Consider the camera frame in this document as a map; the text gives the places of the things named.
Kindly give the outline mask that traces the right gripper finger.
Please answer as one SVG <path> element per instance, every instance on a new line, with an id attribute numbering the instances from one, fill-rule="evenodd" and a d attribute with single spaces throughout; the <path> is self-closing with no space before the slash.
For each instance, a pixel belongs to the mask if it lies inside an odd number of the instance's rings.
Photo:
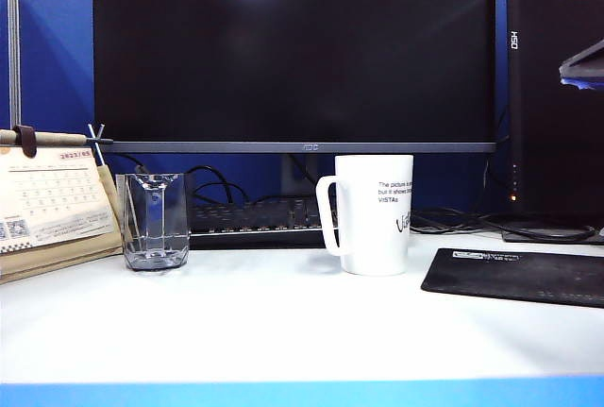
<path id="1" fill-rule="evenodd" d="M 604 40 L 565 60 L 559 69 L 561 78 L 602 78 Z"/>
<path id="2" fill-rule="evenodd" d="M 579 77 L 563 77 L 561 84 L 576 87 L 579 90 L 603 91 L 604 82 L 602 77 L 596 78 L 579 78 Z"/>

